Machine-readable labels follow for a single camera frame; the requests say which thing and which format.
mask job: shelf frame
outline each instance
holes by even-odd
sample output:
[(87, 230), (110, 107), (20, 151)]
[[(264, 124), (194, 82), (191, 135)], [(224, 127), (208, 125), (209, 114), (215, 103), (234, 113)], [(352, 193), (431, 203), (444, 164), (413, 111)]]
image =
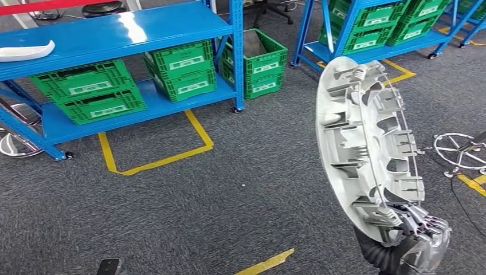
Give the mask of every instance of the shelf frame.
[[(141, 123), (227, 99), (234, 100), (235, 110), (244, 110), (242, 7), (242, 0), (230, 1), (228, 22), (225, 22), (212, 12), (211, 0), (196, 0), (147, 10), (129, 11), (105, 17), (0, 33), (0, 47), (32, 46), (28, 45), (28, 43), (42, 45), (43, 42), (48, 42), (50, 39), (56, 42), (57, 38), (57, 42), (59, 42), (53, 53), (47, 57), (37, 60), (0, 63), (0, 81), (5, 86), (5, 89), (0, 88), (0, 95), (9, 96), (30, 105), (42, 117), (43, 133), (39, 134), (20, 121), (8, 108), (2, 108), (1, 105), (0, 124), (44, 150), (55, 160), (63, 160), (70, 158), (71, 154), (58, 149), (56, 144), (98, 132)], [(197, 14), (198, 16), (191, 17), (190, 14)], [(183, 21), (187, 22), (187, 20), (190, 22), (198, 22), (200, 20), (201, 23), (195, 23), (194, 25), (183, 24)], [(166, 24), (164, 23), (168, 21), (172, 21), (170, 27), (160, 27), (161, 25), (165, 26)], [(110, 37), (109, 39), (105, 41), (92, 40), (91, 43), (85, 43), (82, 40), (82, 38), (99, 38), (97, 36), (102, 36), (104, 34), (103, 30)], [(61, 32), (64, 34), (79, 33), (81, 38), (74, 37), (71, 39), (74, 41), (63, 41), (61, 36), (56, 36), (57, 33)], [(140, 92), (147, 101), (150, 101), (146, 102), (147, 110), (89, 124), (75, 125), (53, 103), (39, 104), (13, 80), (19, 77), (199, 40), (214, 40), (214, 38), (220, 36), (226, 37), (225, 39), (231, 37), (233, 41), (233, 69), (236, 76), (234, 87), (228, 85), (217, 75), (218, 88), (216, 91), (172, 103), (156, 91), (151, 79), (141, 81), (137, 83)], [(82, 46), (77, 47), (76, 40)], [(216, 57), (221, 51), (220, 48), (214, 49)]]
[[(304, 11), (302, 19), (300, 21), (299, 35), (297, 37), (297, 42), (294, 50), (292, 60), (289, 63), (290, 68), (295, 68), (299, 66), (301, 61), (314, 68), (318, 72), (322, 72), (322, 68), (317, 66), (309, 58), (307, 58), (305, 53), (310, 53), (314, 57), (324, 61), (325, 63), (330, 62), (332, 59), (338, 56), (343, 56), (342, 51), (346, 44), (349, 34), (353, 26), (353, 22), (359, 14), (361, 9), (367, 7), (383, 5), (387, 3), (398, 2), (401, 0), (353, 0), (351, 2), (350, 8), (348, 10), (346, 19), (344, 20), (343, 27), (339, 33), (339, 37), (336, 45), (333, 45), (331, 39), (331, 20), (329, 14), (329, 4), (327, 1), (321, 1), (322, 4), (322, 17), (324, 19), (324, 27), (326, 29), (328, 45), (323, 45), (319, 41), (306, 43), (307, 33), (309, 29), (309, 24), (311, 21), (312, 11), (315, 6), (315, 0), (305, 0)], [(434, 56), (442, 53), (447, 44), (452, 40), (454, 35), (461, 29), (462, 26), (469, 17), (473, 14), (474, 10), (482, 3), (483, 0), (476, 0), (476, 2), (471, 6), (463, 17), (458, 19), (458, 22), (453, 22), (453, 26), (449, 29), (447, 34), (441, 34), (431, 30), (427, 36), (412, 40), (410, 42), (403, 43), (397, 46), (383, 46), (380, 48), (364, 50), (358, 53), (351, 53), (345, 56), (354, 59), (358, 63), (366, 63), (372, 60), (381, 60), (384, 58), (397, 56), (399, 54), (404, 54), (407, 52), (412, 52), (414, 50), (427, 48), (429, 46), (437, 45), (438, 47), (432, 52)], [(457, 14), (458, 0), (454, 0), (452, 13)]]

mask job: floor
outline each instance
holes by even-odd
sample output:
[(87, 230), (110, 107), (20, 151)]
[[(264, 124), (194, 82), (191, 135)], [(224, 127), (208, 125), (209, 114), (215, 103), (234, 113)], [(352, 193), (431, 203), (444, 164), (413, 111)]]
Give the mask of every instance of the floor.
[[(291, 14), (299, 22), (301, 6)], [(253, 17), (245, 16), (247, 27)], [(321, 20), (316, 10), (310, 39)], [(262, 22), (290, 57), (298, 23), (286, 25), (271, 13)], [(0, 31), (15, 28), (0, 18)], [(486, 32), (475, 40), (486, 43)], [(430, 49), (391, 58), (417, 74), (395, 86), (420, 146), (436, 133), (486, 128), (486, 48), (457, 44), (433, 61), (424, 58)], [(136, 79), (147, 77), (139, 56), (126, 62)], [(95, 274), (108, 257), (122, 258), (130, 274), (235, 274), (291, 248), (284, 263), (264, 274), (377, 274), (361, 256), (319, 161), (313, 125), (319, 75), (306, 66), (285, 74), (282, 91), (248, 101), (242, 113), (229, 112), (230, 101), (192, 110), (212, 150), (133, 176), (107, 170), (97, 136), (62, 144), (75, 153), (72, 160), (0, 156), (0, 274)], [(19, 82), (43, 100), (31, 83)], [(107, 138), (120, 170), (203, 145), (183, 113)], [(418, 166), (423, 207), (453, 229), (438, 274), (484, 274), (486, 237), (442, 176), (447, 166), (433, 154), (420, 156)], [(452, 184), (484, 234), (484, 197), (458, 179)]]

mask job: black object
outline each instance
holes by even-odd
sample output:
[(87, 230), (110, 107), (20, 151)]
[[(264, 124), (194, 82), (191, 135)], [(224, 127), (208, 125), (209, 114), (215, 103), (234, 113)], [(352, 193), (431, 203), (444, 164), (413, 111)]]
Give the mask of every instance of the black object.
[(86, 5), (81, 11), (83, 12), (84, 17), (93, 18), (116, 13), (124, 13), (125, 11), (127, 11), (127, 8), (120, 1), (112, 1), (100, 4)]
[(287, 24), (293, 24), (292, 17), (285, 14), (290, 11), (288, 6), (289, 4), (269, 3), (268, 0), (263, 0), (261, 2), (256, 2), (251, 6), (245, 7), (244, 10), (258, 10), (257, 17), (255, 18), (255, 21), (253, 21), (253, 27), (258, 29), (260, 27), (261, 15), (266, 13), (267, 10), (273, 11), (274, 13), (287, 18)]
[(118, 275), (122, 262), (120, 259), (104, 259), (100, 263), (96, 275)]

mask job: wire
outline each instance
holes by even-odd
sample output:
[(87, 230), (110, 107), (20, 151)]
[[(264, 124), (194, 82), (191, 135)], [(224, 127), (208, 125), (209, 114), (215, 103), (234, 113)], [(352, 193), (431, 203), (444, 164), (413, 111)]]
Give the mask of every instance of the wire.
[[(468, 177), (470, 180), (472, 181), (475, 181), (474, 179), (472, 179), (470, 176), (468, 175), (464, 175), (466, 177)], [(461, 208), (463, 209), (464, 213), (466, 214), (466, 216), (468, 217), (469, 221), (472, 223), (472, 225), (476, 228), (476, 230), (483, 236), (486, 237), (486, 234), (484, 234), (484, 232), (481, 231), (481, 229), (479, 229), (479, 227), (477, 227), (476, 223), (473, 222), (471, 216), (469, 216), (469, 213), (466, 211), (466, 208), (464, 208), (463, 206), (463, 203), (459, 200), (459, 197), (457, 196), (456, 194), (456, 191), (454, 191), (454, 185), (452, 184), (453, 183), (453, 180), (454, 178), (457, 177), (457, 175), (454, 175), (451, 179), (450, 179), (450, 190), (452, 191), (452, 194), (454, 194), (454, 197), (456, 197), (456, 200), (457, 202), (459, 203), (459, 205), (461, 206)]]
[(67, 17), (79, 18), (79, 19), (86, 19), (84, 17), (79, 17), (79, 16), (75, 16), (75, 15), (70, 15), (70, 14), (64, 14), (64, 13), (61, 16), (67, 16)]

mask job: yellow floor tape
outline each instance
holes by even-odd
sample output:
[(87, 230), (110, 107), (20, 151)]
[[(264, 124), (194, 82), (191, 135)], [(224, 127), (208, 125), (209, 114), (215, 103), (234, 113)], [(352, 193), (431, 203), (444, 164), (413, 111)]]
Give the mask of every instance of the yellow floor tape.
[(257, 275), (262, 273), (265, 270), (273, 268), (281, 263), (285, 262), (288, 256), (292, 255), (294, 252), (294, 248), (287, 250), (286, 252), (280, 253), (277, 256), (274, 256), (264, 262), (256, 264), (252, 267), (249, 267), (245, 270), (242, 270), (235, 275)]
[(479, 194), (486, 197), (486, 190), (481, 186), (486, 183), (486, 176), (479, 176), (475, 179), (470, 179), (470, 177), (460, 174), (459, 179), (467, 184), (470, 188), (476, 190)]
[[(439, 29), (439, 32), (441, 32), (443, 34), (447, 34), (447, 31), (449, 29), (450, 29), (449, 27), (443, 27), (442, 29)], [(454, 38), (457, 39), (457, 40), (460, 40), (460, 41), (464, 40), (464, 37), (460, 37), (460, 36), (454, 36)], [(476, 43), (473, 40), (469, 40), (469, 43), (471, 45), (476, 45), (476, 46), (486, 46), (486, 44)]]
[[(396, 82), (399, 82), (399, 81), (402, 81), (402, 80), (405, 80), (407, 78), (411, 78), (412, 76), (416, 76), (417, 75), (416, 73), (412, 73), (411, 71), (405, 69), (404, 67), (399, 66), (396, 63), (391, 62), (388, 59), (383, 59), (382, 61), (385, 62), (385, 63), (387, 63), (388, 65), (392, 66), (394, 69), (396, 69), (396, 70), (398, 70), (398, 71), (400, 71), (400, 72), (403, 73), (400, 76), (397, 76), (395, 78), (390, 79), (390, 82), (388, 82), (388, 81), (385, 82), (385, 85), (389, 85), (390, 83), (396, 83)], [(325, 68), (326, 67), (326, 65), (324, 64), (323, 61), (319, 61), (316, 64), (319, 67), (321, 67), (321, 68)]]
[(196, 148), (196, 149), (193, 149), (193, 150), (181, 153), (181, 154), (170, 156), (170, 157), (165, 158), (165, 159), (157, 160), (156, 162), (152, 162), (152, 163), (148, 163), (148, 164), (145, 164), (145, 165), (142, 165), (142, 166), (139, 166), (139, 167), (135, 167), (135, 168), (129, 169), (127, 171), (118, 171), (118, 169), (116, 168), (116, 164), (115, 164), (115, 158), (113, 157), (111, 147), (109, 146), (109, 142), (108, 142), (108, 138), (106, 136), (106, 133), (102, 132), (102, 133), (98, 133), (98, 138), (100, 139), (101, 150), (103, 152), (103, 156), (104, 156), (106, 165), (108, 167), (108, 170), (110, 172), (114, 172), (114, 173), (117, 173), (117, 174), (120, 174), (120, 175), (131, 176), (131, 175), (135, 175), (136, 173), (141, 172), (141, 171), (160, 167), (160, 166), (165, 165), (167, 163), (176, 162), (177, 160), (188, 158), (189, 156), (194, 156), (194, 155), (197, 155), (197, 154), (200, 154), (200, 153), (203, 153), (203, 152), (206, 152), (206, 151), (213, 149), (213, 145), (214, 145), (213, 141), (211, 140), (211, 138), (209, 138), (206, 131), (202, 128), (201, 124), (196, 119), (196, 117), (194, 116), (192, 111), (186, 110), (186, 111), (184, 111), (184, 113), (186, 114), (189, 121), (191, 121), (191, 124), (193, 125), (194, 129), (196, 130), (196, 132), (199, 134), (202, 141), (204, 142), (203, 147), (199, 147), (199, 148)]

